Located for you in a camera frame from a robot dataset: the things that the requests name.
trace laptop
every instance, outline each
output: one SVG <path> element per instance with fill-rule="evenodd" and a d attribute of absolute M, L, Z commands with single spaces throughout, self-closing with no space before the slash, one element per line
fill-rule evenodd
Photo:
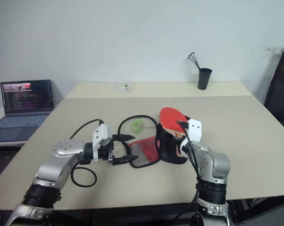
<path fill-rule="evenodd" d="M 53 111 L 50 80 L 1 82 L 0 142 L 27 141 Z"/>

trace white wall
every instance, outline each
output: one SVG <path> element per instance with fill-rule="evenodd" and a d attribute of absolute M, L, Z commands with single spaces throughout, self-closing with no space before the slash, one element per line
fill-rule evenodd
<path fill-rule="evenodd" d="M 284 47 L 284 0 L 0 0 L 0 81 L 213 81 L 259 99 Z"/>

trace green ball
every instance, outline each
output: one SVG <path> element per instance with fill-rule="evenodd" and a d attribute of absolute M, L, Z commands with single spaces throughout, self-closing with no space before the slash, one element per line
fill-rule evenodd
<path fill-rule="evenodd" d="M 131 130 L 134 133 L 141 133 L 144 127 L 144 120 L 143 119 L 136 119 L 131 124 Z"/>

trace black cup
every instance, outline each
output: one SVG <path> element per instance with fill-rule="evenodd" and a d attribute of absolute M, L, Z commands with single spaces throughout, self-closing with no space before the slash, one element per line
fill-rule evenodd
<path fill-rule="evenodd" d="M 197 86 L 199 89 L 207 88 L 211 73 L 212 73 L 212 70 L 209 68 L 199 69 L 198 86 Z"/>

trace beige tabletop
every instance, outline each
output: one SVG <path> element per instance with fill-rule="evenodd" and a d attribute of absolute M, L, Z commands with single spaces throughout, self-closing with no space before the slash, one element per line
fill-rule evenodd
<path fill-rule="evenodd" d="M 129 85 L 129 92 L 116 92 L 116 87 Z M 210 82 L 206 90 L 196 82 L 81 82 L 67 98 L 121 98 L 121 97 L 227 97 L 251 93 L 238 81 Z"/>
<path fill-rule="evenodd" d="M 202 122 L 201 142 L 225 153 L 231 161 L 227 200 L 284 195 L 284 128 L 252 95 L 208 97 L 66 98 L 51 113 L 0 176 L 0 210 L 11 210 L 22 200 L 39 166 L 52 147 L 88 120 L 101 118 L 113 132 L 126 117 L 155 118 L 163 107 L 174 107 Z M 84 128 L 74 139 L 90 142 L 97 125 Z M 125 153 L 115 145 L 116 157 Z M 189 162 L 160 161 L 133 169 L 99 161 L 89 166 L 98 181 L 80 188 L 68 180 L 58 210 L 111 208 L 189 202 L 196 174 Z M 91 175 L 75 174 L 81 183 Z"/>

